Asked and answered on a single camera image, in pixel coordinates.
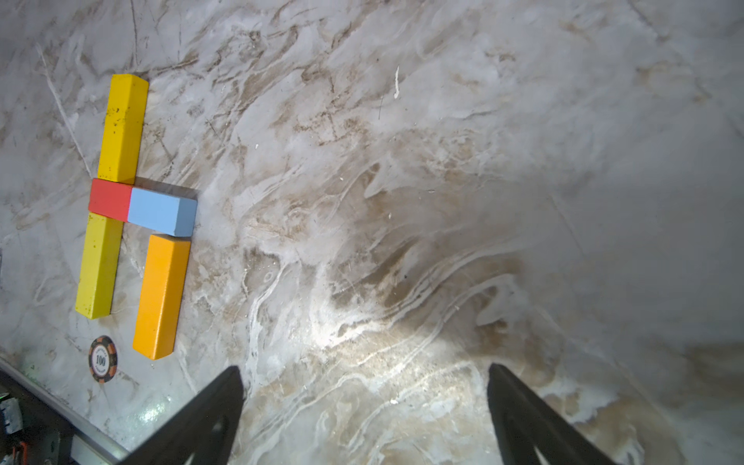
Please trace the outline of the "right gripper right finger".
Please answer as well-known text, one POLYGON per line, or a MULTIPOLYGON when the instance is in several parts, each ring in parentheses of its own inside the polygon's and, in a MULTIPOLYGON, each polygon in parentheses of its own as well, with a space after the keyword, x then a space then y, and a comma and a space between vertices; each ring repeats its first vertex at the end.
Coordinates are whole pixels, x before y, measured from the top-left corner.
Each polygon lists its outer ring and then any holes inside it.
POLYGON ((488 374, 487 402, 505 464, 612 463, 505 365, 492 364, 488 374))

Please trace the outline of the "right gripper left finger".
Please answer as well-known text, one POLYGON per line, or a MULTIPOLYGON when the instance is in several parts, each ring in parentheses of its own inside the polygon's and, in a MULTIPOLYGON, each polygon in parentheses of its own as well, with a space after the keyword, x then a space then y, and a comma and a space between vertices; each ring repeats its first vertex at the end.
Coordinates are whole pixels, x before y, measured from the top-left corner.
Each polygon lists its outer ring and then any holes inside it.
POLYGON ((244 388, 236 366, 226 368, 124 464, 226 464, 243 406, 244 388))

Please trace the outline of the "orange-yellow block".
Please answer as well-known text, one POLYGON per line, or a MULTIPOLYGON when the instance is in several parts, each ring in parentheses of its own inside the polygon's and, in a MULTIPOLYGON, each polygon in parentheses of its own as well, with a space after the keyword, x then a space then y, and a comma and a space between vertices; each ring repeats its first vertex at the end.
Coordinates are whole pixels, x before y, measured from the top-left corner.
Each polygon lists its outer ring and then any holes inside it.
POLYGON ((188 238, 149 238, 133 349, 150 360, 174 352, 190 249, 188 238))

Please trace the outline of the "lime yellow block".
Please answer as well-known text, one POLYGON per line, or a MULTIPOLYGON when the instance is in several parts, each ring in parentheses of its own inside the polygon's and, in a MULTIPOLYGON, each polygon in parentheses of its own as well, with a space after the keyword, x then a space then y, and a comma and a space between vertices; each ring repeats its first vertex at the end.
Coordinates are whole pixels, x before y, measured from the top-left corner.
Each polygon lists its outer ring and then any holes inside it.
POLYGON ((89 212, 75 310, 95 320, 110 315, 124 223, 89 212))

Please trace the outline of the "light blue block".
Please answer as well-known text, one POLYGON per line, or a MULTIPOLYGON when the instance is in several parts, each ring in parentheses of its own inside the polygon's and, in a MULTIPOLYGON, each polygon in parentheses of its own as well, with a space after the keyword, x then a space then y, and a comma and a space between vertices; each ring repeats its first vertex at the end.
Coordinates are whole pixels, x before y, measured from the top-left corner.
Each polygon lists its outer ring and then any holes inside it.
POLYGON ((196 200, 134 188, 127 221, 176 238, 193 236, 196 200))

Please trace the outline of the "red block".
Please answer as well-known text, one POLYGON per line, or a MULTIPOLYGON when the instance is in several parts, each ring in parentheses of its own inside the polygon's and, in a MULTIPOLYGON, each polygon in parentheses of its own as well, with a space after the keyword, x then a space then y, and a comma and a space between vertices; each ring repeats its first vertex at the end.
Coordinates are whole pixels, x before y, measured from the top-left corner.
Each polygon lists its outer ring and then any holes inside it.
POLYGON ((92 213, 127 222, 134 187, 94 178, 91 183, 88 210, 92 213))

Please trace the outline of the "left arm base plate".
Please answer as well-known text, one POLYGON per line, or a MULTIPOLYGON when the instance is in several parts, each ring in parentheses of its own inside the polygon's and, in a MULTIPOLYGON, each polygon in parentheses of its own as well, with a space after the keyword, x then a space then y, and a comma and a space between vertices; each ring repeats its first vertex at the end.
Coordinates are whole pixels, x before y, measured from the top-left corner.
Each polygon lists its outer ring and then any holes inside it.
POLYGON ((71 464, 73 437, 65 418, 1 372, 2 464, 71 464))

